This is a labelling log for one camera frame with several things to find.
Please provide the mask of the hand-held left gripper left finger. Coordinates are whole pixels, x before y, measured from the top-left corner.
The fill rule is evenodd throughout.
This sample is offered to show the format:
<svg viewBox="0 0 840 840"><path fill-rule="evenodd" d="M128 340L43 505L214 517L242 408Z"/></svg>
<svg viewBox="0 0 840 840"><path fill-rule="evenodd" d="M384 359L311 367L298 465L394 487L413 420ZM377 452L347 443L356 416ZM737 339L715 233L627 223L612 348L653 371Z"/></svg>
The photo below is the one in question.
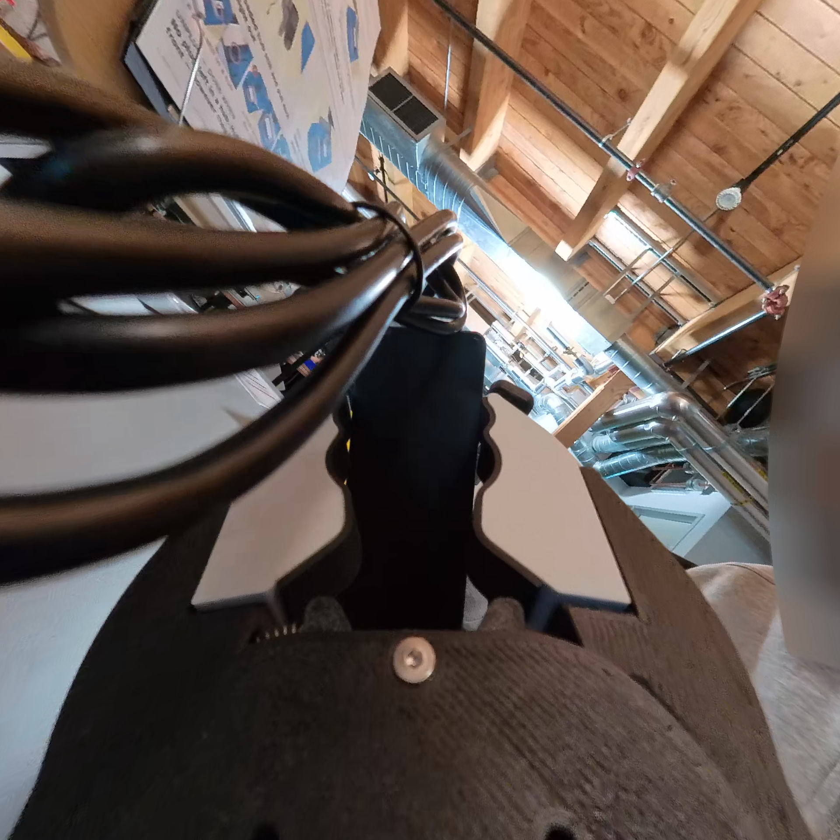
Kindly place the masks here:
<svg viewBox="0 0 840 840"><path fill-rule="evenodd" d="M281 466L231 506L192 596L195 608L270 604L352 532L350 492L331 457L330 414Z"/></svg>

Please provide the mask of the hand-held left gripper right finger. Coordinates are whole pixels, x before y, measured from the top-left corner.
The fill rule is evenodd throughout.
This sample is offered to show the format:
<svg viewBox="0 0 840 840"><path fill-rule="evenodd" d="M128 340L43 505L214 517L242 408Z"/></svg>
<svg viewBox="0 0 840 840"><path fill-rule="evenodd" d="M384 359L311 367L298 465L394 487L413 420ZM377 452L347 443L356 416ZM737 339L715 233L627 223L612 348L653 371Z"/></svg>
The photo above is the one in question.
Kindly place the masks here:
<svg viewBox="0 0 840 840"><path fill-rule="evenodd" d="M530 394L494 384L484 397L474 500L480 543L549 597L623 613L632 597L581 465L530 417Z"/></svg>

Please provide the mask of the silver insulated pipes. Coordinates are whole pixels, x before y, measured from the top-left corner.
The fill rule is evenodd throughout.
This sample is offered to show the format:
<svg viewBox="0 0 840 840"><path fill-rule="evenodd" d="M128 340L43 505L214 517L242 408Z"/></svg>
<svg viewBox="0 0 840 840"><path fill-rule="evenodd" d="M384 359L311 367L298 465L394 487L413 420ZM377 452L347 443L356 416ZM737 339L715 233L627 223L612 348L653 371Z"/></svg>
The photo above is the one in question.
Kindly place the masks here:
<svg viewBox="0 0 840 840"><path fill-rule="evenodd" d="M770 539L766 471L681 382L629 339L616 340L605 357L643 394L612 402L595 420L571 434L572 452L602 477L682 462L692 467L764 539Z"/></svg>

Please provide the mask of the black sprinkler pipe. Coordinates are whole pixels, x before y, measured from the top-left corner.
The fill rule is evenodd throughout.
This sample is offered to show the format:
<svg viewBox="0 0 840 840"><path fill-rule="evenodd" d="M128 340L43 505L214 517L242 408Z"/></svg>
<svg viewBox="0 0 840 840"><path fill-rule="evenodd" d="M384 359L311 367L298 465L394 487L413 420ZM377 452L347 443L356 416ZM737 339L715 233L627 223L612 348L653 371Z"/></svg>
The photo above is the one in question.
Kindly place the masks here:
<svg viewBox="0 0 840 840"><path fill-rule="evenodd" d="M747 278L763 290L770 290L772 284L769 282L758 269L743 258L729 243L721 239L714 233L705 222L696 217L686 206L678 202L675 198L667 196L664 193L663 187L654 182L652 178L645 174L640 167L636 165L629 156L617 149L614 143L609 141L605 135L600 135L595 128L587 122L577 111L570 105L564 102L561 98L554 94L552 90L546 87L542 82L536 78L530 71L526 70L519 62L512 58L504 49L494 42L487 35L483 34L476 25L471 24L460 12L455 10L450 3L445 1L434 1L434 4L440 8L452 21L470 35L473 39L479 42L480 46L485 47L495 58L497 58L503 66L513 72L513 74L520 78L533 91L538 93L545 99L553 108L569 120L576 129L581 131L588 141L594 143L598 148L606 152L610 159L618 164L619 171L623 174L631 172L633 174L632 182L638 182L641 186L654 198L658 199L671 213L681 219L689 228L690 232L696 233L703 240L713 247L717 252L721 253L730 263L732 263L738 270L741 271Z"/></svg>

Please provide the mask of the white poster with blue pictures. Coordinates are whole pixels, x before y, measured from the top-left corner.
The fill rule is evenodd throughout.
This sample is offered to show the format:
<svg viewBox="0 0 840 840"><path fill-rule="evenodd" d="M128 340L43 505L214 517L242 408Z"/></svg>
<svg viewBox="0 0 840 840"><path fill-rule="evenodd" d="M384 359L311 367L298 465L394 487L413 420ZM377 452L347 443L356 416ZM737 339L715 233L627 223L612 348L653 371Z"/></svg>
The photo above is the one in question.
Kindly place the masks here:
<svg viewBox="0 0 840 840"><path fill-rule="evenodd" d="M341 193L380 31L376 1L161 1L134 44L191 129L256 145Z"/></svg>

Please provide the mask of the silver ventilation duct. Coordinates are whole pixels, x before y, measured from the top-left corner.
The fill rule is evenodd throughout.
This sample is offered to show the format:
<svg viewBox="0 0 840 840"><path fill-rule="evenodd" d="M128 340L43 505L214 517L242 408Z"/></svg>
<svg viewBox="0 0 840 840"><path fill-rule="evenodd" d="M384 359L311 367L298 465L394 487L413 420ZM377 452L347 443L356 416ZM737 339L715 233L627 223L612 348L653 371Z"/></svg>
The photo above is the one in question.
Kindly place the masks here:
<svg viewBox="0 0 840 840"><path fill-rule="evenodd" d="M454 212L461 231L500 267L555 268L550 247L445 142L443 115L393 69L371 81L360 131L436 209Z"/></svg>

